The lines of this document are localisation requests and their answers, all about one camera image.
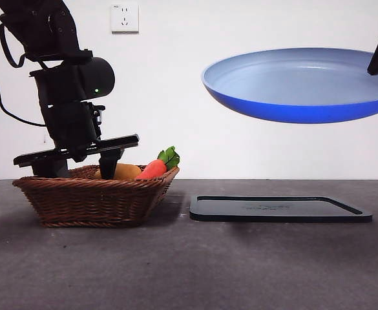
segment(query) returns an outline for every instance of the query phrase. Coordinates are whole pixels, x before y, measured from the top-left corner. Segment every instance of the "wall socket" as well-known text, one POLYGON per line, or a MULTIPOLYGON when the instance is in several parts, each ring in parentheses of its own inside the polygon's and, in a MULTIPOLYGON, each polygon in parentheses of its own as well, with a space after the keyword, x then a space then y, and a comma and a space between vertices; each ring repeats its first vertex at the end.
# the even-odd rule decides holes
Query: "wall socket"
POLYGON ((138 4, 121 2, 111 5, 111 32, 138 33, 138 4))

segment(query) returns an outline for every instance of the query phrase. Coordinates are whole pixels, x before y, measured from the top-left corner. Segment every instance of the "black plastic tray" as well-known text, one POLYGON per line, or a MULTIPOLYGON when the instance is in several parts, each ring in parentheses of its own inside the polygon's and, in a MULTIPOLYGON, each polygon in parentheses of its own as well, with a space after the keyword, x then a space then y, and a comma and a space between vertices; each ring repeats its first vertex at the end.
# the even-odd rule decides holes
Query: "black plastic tray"
POLYGON ((370 222, 372 214, 327 197, 193 196, 190 218, 212 222, 370 222))

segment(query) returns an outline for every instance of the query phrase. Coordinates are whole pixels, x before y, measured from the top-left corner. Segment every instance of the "dark gray tabletop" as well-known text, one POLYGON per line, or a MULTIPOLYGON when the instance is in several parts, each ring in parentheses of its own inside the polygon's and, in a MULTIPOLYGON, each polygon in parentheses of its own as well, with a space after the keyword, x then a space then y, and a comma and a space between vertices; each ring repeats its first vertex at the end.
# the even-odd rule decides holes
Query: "dark gray tabletop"
POLYGON ((174 180, 131 229, 42 228, 0 181, 0 309, 378 309, 378 181, 174 180), (373 222, 196 222, 195 194, 328 196, 373 222))

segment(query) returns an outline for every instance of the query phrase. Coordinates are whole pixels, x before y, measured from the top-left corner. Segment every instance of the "wicker basket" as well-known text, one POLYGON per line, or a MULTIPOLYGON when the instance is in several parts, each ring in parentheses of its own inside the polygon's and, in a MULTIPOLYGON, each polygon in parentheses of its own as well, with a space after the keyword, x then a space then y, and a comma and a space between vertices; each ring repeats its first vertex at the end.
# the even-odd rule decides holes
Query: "wicker basket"
POLYGON ((31 176, 12 184, 21 188, 45 227, 134 227, 163 200, 179 171, 175 167, 149 180, 92 180, 98 168, 70 170, 71 178, 31 176))

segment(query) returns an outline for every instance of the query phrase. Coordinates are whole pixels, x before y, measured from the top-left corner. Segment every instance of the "black cable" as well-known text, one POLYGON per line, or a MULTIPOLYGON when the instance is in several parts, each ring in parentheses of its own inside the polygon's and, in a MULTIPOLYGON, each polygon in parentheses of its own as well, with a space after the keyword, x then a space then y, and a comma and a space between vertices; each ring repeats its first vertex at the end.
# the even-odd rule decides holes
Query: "black cable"
POLYGON ((1 92, 0 92, 0 107, 5 114, 9 115, 11 118, 14 118, 14 119, 17 119, 18 121, 21 121, 22 123, 33 125, 33 126, 38 126, 38 127, 46 127, 46 125, 44 125, 44 124, 38 124, 38 123, 32 123, 31 121, 25 121, 24 119, 19 118, 16 115, 13 115, 11 112, 7 111, 7 109, 5 109, 5 107, 2 104, 1 92))
POLYGON ((6 60, 14 68, 21 68, 23 66, 24 61, 25 61, 25 54, 21 55, 21 57, 19 58, 19 63, 16 63, 14 61, 14 59, 12 58, 12 55, 9 51, 8 43, 6 42, 4 24, 0 24, 0 40, 1 40, 1 45, 2 45, 3 52, 5 54, 6 60))

